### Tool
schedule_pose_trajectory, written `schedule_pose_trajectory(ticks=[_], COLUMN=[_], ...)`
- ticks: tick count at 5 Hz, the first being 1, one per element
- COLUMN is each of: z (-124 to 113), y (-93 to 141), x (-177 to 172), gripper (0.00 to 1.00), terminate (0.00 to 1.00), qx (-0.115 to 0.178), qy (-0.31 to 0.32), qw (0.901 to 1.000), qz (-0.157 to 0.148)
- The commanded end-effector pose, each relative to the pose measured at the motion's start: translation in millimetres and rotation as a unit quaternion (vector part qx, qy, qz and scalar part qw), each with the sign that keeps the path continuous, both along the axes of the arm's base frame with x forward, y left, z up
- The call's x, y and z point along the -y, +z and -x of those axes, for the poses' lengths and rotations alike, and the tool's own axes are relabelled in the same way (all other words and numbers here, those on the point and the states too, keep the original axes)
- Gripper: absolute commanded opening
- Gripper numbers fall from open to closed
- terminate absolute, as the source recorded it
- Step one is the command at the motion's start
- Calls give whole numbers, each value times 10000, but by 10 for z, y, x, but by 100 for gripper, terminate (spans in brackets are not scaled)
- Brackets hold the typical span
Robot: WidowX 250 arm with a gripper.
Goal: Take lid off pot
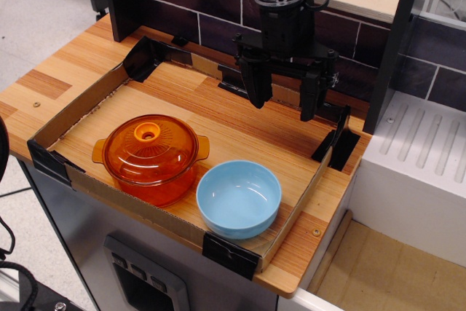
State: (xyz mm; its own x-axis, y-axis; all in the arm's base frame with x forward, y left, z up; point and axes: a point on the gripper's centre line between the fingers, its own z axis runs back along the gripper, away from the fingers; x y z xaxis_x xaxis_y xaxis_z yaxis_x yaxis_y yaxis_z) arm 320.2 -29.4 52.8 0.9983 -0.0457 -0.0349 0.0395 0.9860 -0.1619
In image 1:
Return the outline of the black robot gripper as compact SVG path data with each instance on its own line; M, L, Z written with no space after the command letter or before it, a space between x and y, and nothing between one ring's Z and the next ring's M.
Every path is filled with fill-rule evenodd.
M249 101L261 109L272 97L272 75L301 82L301 121L312 120L327 89L338 82L339 54L315 38L315 14L328 5L315 0L254 0L260 31L237 34L236 64Z

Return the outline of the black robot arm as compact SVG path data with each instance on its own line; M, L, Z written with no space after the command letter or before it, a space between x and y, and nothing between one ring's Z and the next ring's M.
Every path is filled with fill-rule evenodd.
M260 33L238 34L236 64L249 101L258 109L272 98L272 75L301 82L301 120L315 117L327 90L337 82L339 54L315 38L315 13L327 2L314 0L254 0L259 8Z

